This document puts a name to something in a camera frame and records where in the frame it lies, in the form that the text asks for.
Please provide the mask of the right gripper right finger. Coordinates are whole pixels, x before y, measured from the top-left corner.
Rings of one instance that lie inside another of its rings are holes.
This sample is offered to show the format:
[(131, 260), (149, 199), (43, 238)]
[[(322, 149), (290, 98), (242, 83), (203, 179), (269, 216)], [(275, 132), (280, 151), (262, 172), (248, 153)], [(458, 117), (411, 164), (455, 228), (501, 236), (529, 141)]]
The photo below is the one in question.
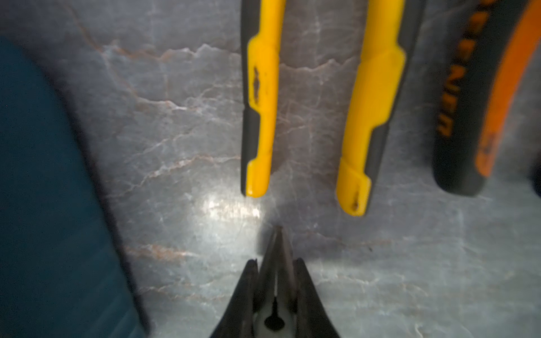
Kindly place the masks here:
[(338, 331), (328, 318), (303, 259), (293, 263), (297, 283), (297, 324), (298, 338), (339, 338)]

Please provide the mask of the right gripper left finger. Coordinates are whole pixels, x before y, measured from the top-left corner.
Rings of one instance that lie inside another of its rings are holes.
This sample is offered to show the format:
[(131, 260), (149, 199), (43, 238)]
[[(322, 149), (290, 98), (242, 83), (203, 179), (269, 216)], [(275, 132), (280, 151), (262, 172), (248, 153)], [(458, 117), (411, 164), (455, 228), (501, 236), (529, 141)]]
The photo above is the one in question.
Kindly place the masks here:
[(254, 295), (258, 277), (257, 260), (248, 260), (230, 302), (210, 338), (254, 337)]

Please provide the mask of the orange black pliers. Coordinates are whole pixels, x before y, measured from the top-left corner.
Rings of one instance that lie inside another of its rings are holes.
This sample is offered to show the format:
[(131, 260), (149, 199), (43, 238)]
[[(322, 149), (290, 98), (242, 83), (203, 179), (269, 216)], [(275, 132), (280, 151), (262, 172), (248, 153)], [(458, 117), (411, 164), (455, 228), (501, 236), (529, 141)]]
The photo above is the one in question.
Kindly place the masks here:
[(274, 229), (259, 269), (254, 295), (254, 336), (294, 337), (297, 281), (284, 229)]

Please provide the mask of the yellow grey pliers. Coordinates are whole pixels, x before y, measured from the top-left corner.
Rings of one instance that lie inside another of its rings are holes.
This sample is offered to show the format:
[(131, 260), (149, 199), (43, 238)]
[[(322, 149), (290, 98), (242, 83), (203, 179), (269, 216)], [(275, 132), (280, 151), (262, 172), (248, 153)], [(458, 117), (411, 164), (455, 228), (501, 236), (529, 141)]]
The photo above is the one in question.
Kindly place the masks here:
[[(425, 2), (370, 1), (336, 184), (344, 212), (363, 216), (376, 185), (390, 120), (425, 11)], [(269, 187), (278, 113), (284, 1), (243, 1), (243, 127), (240, 188), (262, 197)]]

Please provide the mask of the grey orange Greener pliers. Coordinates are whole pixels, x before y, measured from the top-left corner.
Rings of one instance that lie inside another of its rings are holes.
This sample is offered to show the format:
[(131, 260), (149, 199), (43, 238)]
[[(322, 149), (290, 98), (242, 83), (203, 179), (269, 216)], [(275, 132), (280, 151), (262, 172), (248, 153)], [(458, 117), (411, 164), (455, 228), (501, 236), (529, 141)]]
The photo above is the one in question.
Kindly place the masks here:
[(490, 177), (514, 95), (540, 43), (539, 1), (480, 1), (448, 68), (433, 150), (439, 188), (465, 197)]

